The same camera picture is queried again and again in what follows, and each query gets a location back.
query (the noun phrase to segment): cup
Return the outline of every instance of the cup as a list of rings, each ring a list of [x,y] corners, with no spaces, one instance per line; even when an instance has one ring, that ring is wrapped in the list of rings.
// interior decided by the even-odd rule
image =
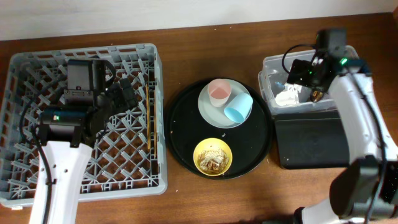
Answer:
[[[238,94],[224,109],[227,118],[235,123],[243,123],[250,112],[253,98],[247,93]]]
[[[218,78],[209,83],[207,92],[210,97],[210,103],[215,107],[221,107],[228,101],[232,88],[229,81]]]

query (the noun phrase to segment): dish rack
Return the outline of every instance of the dish rack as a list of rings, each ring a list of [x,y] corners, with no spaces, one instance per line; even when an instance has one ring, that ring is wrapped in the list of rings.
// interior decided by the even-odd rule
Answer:
[[[79,201],[165,192],[167,165],[163,128],[164,92],[162,63],[156,46],[135,44],[29,52],[15,54],[11,58],[0,111],[0,202],[3,206],[33,204],[39,174],[39,154],[34,145],[21,143],[18,124],[24,106],[52,80],[62,74],[67,75],[69,59],[95,55],[113,64],[116,82],[120,78],[130,79],[139,105],[110,117],[106,134],[95,143],[81,183]],[[106,73],[107,79],[110,78],[110,71],[107,70]],[[55,92],[66,84],[67,81],[54,85],[29,108],[23,130],[28,139],[32,139],[29,130],[37,124],[39,114],[50,104]],[[147,84],[149,108],[146,106]]]

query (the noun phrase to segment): pink cup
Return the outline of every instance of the pink cup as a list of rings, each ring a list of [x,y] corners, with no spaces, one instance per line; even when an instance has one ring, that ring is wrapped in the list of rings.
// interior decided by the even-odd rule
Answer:
[[[229,82],[220,78],[211,81],[207,87],[210,103],[215,107],[224,106],[231,95],[231,91]]]

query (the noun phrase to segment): white wall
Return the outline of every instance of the white wall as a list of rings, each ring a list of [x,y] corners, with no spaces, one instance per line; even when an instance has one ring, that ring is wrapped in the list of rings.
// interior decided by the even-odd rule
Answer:
[[[0,40],[392,12],[398,0],[0,0]]]

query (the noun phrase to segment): white plate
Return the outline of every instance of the white plate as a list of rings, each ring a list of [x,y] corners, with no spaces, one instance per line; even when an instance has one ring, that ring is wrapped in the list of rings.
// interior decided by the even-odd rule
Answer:
[[[231,84],[232,91],[231,96],[229,96],[228,101],[225,103],[224,106],[217,108],[210,103],[209,94],[207,92],[208,84],[201,90],[199,94],[198,107],[200,115],[205,121],[207,121],[207,123],[217,128],[235,128],[239,126],[239,123],[235,123],[225,116],[224,109],[238,94],[247,93],[250,95],[249,91],[239,82],[234,80],[227,81],[229,81],[229,84]]]

